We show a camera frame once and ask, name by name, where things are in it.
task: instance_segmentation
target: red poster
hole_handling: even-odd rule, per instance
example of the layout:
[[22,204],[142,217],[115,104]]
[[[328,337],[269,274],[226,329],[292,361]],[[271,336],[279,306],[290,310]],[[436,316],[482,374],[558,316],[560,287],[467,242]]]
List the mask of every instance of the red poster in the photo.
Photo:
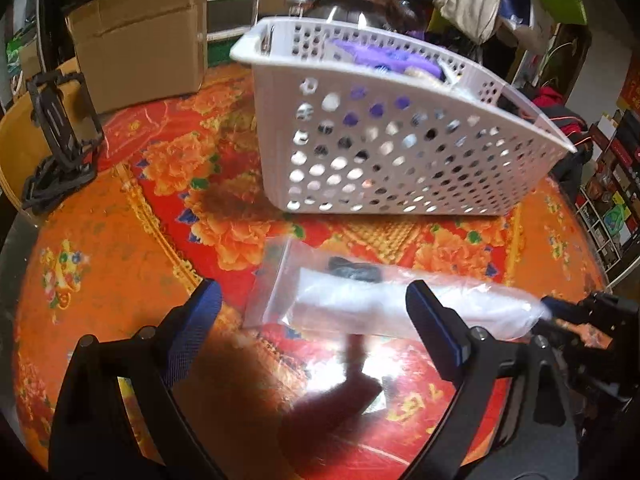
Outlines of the red poster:
[[632,110],[640,113],[640,58],[633,54],[629,70],[626,72],[625,84],[620,92]]

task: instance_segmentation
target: basket hole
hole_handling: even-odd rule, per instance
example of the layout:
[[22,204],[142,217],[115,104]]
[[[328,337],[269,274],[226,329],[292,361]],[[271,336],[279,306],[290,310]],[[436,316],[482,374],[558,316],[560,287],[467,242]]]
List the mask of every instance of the basket hole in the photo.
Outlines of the basket hole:
[[309,103],[302,103],[296,111],[296,118],[302,121],[311,120],[311,116],[314,114],[314,108]]
[[324,121],[320,121],[320,124],[318,124],[318,131],[321,134],[330,135],[334,131],[334,126],[335,124],[333,121],[325,119]]
[[353,161],[356,164],[362,164],[363,162],[365,162],[367,159],[369,158],[369,152],[367,150],[360,150],[358,153],[356,153],[356,155],[353,157]]
[[351,89],[350,96],[354,101],[359,101],[360,99],[364,99],[367,95],[367,89],[364,86],[354,86]]
[[411,126],[420,126],[420,123],[423,123],[428,118],[427,114],[414,114],[411,118]]
[[380,147],[378,148],[380,155],[388,155],[393,150],[394,150],[394,144],[390,140],[388,140],[387,142],[383,142],[382,144],[380,144]]
[[325,95],[322,99],[322,110],[325,112],[335,112],[338,106],[340,106],[340,96],[335,92]]
[[329,149],[324,144],[320,144],[314,149],[314,155],[317,158],[325,158],[327,155],[329,155]]
[[307,132],[303,132],[302,130],[296,131],[293,136],[293,143],[297,144],[298,146],[304,146],[306,143],[308,143],[308,140],[309,134]]
[[385,107],[382,103],[376,103],[369,109],[369,113],[372,117],[380,118],[385,114]]
[[289,180],[292,182],[301,182],[305,177],[305,173],[302,170],[293,170],[289,174]]
[[318,90],[318,79],[307,77],[300,85],[300,91],[303,95],[311,95]]
[[447,124],[447,133],[448,134],[452,134],[453,132],[455,132],[458,128],[460,127],[460,121],[455,119],[453,121],[451,121],[449,124]]
[[344,124],[345,126],[349,126],[350,128],[353,128],[356,124],[358,124],[358,121],[359,121],[358,116],[354,112],[349,112],[344,116],[344,119],[342,120],[342,124]]
[[386,126],[386,134],[390,135],[390,136],[394,136],[395,134],[397,134],[400,130],[402,129],[402,123],[398,122],[398,121],[391,121],[387,126]]
[[338,156],[334,158],[331,163],[331,167],[333,170],[341,170],[342,168],[347,166],[347,159],[343,156]]
[[362,139],[364,142],[373,142],[378,138],[379,130],[375,126],[368,126],[364,130],[364,138]]
[[360,178],[363,174],[364,174],[364,171],[362,171],[360,168],[354,168],[349,173],[347,173],[347,178],[349,180],[356,180],[357,178]]
[[309,168],[309,174],[313,176],[320,176],[324,173],[324,165],[322,164],[314,164],[311,168]]
[[407,96],[400,96],[396,99],[396,108],[399,110],[406,110],[409,106],[411,106],[411,100]]
[[353,146],[353,141],[349,137],[342,137],[338,140],[338,148],[342,150],[348,150],[351,146]]
[[302,166],[306,162],[306,155],[302,152],[295,152],[291,155],[291,161],[296,166]]
[[415,146],[416,142],[418,142],[418,138],[415,136],[415,134],[409,134],[402,140],[402,146],[404,148],[410,148],[412,146]]

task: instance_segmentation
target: wall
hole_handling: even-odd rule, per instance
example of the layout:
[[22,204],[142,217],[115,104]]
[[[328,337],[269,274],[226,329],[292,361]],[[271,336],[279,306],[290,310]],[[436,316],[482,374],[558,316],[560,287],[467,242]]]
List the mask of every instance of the wall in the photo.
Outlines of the wall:
[[587,59],[566,106],[587,124],[597,123],[603,112],[616,111],[616,101],[625,81],[631,49],[600,30],[591,31]]

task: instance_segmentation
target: black phone holder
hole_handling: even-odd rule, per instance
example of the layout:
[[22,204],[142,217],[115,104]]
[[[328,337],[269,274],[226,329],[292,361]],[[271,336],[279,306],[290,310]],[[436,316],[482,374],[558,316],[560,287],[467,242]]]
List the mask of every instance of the black phone holder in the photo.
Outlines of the black phone holder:
[[[59,86],[71,81],[79,83],[82,105],[94,123],[96,136],[91,140],[78,139],[66,114]],[[30,208],[37,215],[54,209],[97,176],[97,156],[104,133],[82,73],[41,73],[27,81],[27,90],[33,119],[51,150],[22,189],[22,208]]]

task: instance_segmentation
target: basket handle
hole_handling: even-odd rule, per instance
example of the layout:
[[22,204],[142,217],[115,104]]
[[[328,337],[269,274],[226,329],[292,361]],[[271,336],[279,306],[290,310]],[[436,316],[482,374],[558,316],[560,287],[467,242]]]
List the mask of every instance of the basket handle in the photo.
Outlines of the basket handle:
[[236,41],[229,57],[241,63],[252,63],[257,56],[271,53],[272,39],[273,26],[269,22],[260,22]]

